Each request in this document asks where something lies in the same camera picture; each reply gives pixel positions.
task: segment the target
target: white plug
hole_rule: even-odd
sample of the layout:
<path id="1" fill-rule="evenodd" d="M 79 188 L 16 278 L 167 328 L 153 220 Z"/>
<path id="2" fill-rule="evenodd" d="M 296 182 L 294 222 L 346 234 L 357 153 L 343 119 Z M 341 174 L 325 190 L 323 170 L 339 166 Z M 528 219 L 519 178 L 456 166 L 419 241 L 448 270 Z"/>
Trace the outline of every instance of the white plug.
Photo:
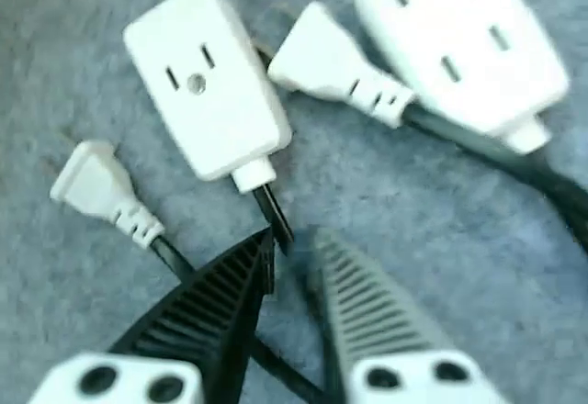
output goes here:
<path id="1" fill-rule="evenodd" d="M 114 147 L 105 141 L 81 142 L 50 196 L 82 214 L 114 224 L 142 248 L 164 232 L 162 223 L 135 196 L 129 173 L 114 156 Z"/>
<path id="2" fill-rule="evenodd" d="M 80 353 L 54 366 L 28 404 L 204 404 L 202 374 L 184 361 Z"/>
<path id="3" fill-rule="evenodd" d="M 277 51 L 267 74 L 288 90 L 344 101 L 391 127 L 401 125 L 413 92 L 366 60 L 327 8 L 310 3 Z"/>
<path id="4" fill-rule="evenodd" d="M 242 193 L 276 178 L 267 156 L 289 144 L 291 129 L 225 0 L 164 0 L 128 25 L 124 40 L 199 178 L 232 174 Z"/>
<path id="5" fill-rule="evenodd" d="M 430 111 L 521 153 L 548 142 L 536 115 L 569 79 L 523 0 L 356 0 L 356 9 Z"/>

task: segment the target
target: outlet box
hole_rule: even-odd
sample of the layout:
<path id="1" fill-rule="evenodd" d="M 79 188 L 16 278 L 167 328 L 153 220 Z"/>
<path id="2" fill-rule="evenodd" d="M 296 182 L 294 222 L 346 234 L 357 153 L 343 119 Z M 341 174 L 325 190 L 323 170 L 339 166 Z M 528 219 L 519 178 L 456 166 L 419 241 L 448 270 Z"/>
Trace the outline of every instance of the outlet box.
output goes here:
<path id="1" fill-rule="evenodd" d="M 196 175 L 213 180 L 286 147 L 291 130 L 225 0 L 164 0 L 124 31 L 162 118 Z"/>
<path id="2" fill-rule="evenodd" d="M 519 151 L 547 142 L 535 115 L 569 79 L 523 0 L 356 0 L 356 9 L 429 110 Z"/>

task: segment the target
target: black cord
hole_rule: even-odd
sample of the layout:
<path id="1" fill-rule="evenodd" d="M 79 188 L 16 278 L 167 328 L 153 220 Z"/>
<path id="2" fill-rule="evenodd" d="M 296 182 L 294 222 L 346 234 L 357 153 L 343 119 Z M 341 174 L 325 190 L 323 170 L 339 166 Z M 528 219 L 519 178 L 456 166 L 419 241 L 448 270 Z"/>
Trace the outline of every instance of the black cord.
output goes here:
<path id="1" fill-rule="evenodd" d="M 450 140 L 465 152 L 543 193 L 588 253 L 588 192 L 577 183 L 552 170 L 545 161 L 517 154 L 498 140 L 464 129 L 415 104 L 405 109 L 402 118 L 408 125 Z"/>
<path id="2" fill-rule="evenodd" d="M 253 193 L 267 223 L 272 227 L 277 244 L 282 252 L 287 255 L 288 246 L 294 241 L 294 234 L 272 193 L 272 189 L 269 185 L 262 185 L 256 188 Z"/>
<path id="3" fill-rule="evenodd" d="M 289 390 L 306 402 L 314 404 L 322 402 L 322 391 L 318 387 L 287 365 L 283 359 L 257 338 L 254 340 L 251 356 L 271 376 L 278 378 Z M 283 365 L 291 369 L 287 375 L 284 374 Z"/>
<path id="4" fill-rule="evenodd" d="M 156 237 L 151 243 L 151 249 L 181 282 L 186 282 L 195 273 L 194 266 L 165 237 Z M 275 355 L 257 336 L 254 338 L 251 356 L 270 375 L 281 381 L 305 402 L 322 402 L 321 390 L 282 358 Z"/>

